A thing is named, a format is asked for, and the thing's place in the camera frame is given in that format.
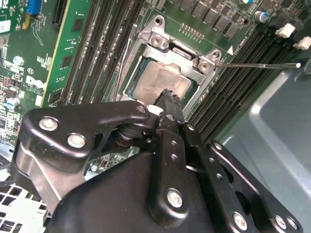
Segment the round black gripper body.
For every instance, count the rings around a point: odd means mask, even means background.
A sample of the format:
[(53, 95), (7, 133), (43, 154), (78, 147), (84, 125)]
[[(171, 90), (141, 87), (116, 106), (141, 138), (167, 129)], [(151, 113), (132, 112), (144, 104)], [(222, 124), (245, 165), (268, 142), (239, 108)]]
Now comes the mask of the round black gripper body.
[(55, 209), (49, 233), (226, 233), (212, 213), (194, 171), (185, 178), (189, 194), (188, 218), (178, 227), (155, 222), (148, 208), (154, 157), (136, 155), (71, 190)]

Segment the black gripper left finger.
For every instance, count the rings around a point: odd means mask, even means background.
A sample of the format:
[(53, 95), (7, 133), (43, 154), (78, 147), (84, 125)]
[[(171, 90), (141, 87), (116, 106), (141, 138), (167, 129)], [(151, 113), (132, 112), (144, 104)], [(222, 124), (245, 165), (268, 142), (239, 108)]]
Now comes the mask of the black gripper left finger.
[(172, 96), (163, 90), (149, 106), (127, 100), (30, 110), (10, 167), (13, 181), (40, 197), (52, 216), (71, 190), (150, 153), (150, 214), (163, 227), (180, 226), (189, 215), (189, 201), (184, 141)]

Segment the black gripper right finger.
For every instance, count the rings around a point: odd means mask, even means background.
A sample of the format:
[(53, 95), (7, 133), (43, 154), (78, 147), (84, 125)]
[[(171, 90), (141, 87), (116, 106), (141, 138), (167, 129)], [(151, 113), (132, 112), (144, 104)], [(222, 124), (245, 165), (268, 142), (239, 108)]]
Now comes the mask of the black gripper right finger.
[(301, 233), (298, 219), (220, 142), (204, 143), (184, 120), (181, 100), (172, 96), (181, 123), (186, 164), (197, 170), (212, 225), (217, 233)]

